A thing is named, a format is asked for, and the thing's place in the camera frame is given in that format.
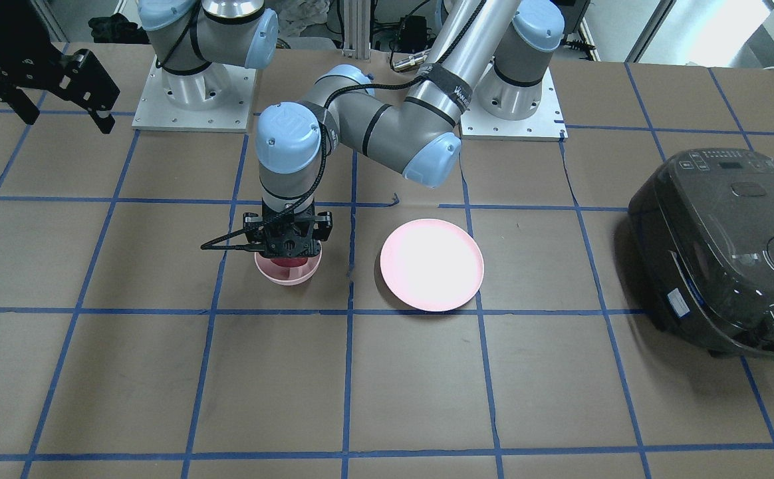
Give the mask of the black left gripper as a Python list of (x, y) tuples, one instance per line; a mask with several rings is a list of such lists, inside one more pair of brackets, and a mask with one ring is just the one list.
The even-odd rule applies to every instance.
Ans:
[(314, 208), (284, 214), (274, 222), (244, 213), (242, 226), (257, 226), (246, 233), (247, 251), (268, 259), (310, 258), (321, 253), (321, 243), (331, 234), (333, 217), (332, 212), (316, 213)]

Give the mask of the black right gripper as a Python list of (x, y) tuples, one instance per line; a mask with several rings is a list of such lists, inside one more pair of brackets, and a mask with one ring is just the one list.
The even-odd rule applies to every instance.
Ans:
[(62, 55), (37, 17), (0, 17), (0, 101), (25, 124), (41, 112), (23, 88), (52, 90), (83, 109), (103, 134), (114, 128), (112, 109), (120, 90), (89, 49)]

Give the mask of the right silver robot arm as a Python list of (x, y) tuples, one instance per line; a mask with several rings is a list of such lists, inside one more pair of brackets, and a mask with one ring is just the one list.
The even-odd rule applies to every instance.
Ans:
[[(140, 1), (138, 16), (155, 60), (132, 127), (246, 132), (256, 72), (277, 46), (274, 10), (262, 1)], [(98, 57), (59, 51), (34, 1), (0, 1), (0, 101), (34, 124), (40, 110), (28, 90), (77, 105), (101, 133), (114, 128), (120, 90)]]

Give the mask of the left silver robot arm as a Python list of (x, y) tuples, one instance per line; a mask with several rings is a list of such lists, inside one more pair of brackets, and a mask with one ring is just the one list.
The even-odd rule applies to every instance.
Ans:
[(379, 84), (359, 68), (338, 65), (301, 100), (266, 107), (255, 133), (262, 210), (245, 214), (232, 233), (244, 243), (223, 238), (221, 247), (268, 259), (319, 255), (332, 216), (315, 211), (314, 194), (341, 144), (438, 188), (459, 160), (454, 130), (468, 114), (490, 115), (484, 134), (528, 128), (564, 36), (563, 13), (551, 1), (459, 1), (414, 78), (400, 85), (399, 105), (379, 100)]

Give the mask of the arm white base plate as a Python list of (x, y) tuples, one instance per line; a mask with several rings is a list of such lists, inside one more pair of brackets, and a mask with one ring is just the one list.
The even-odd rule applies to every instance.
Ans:
[(479, 140), (550, 140), (569, 138), (551, 70), (539, 84), (507, 84), (487, 66), (460, 120), (461, 136)]
[(200, 73), (181, 76), (152, 61), (136, 107), (137, 130), (178, 132), (248, 131), (257, 70), (213, 63)]

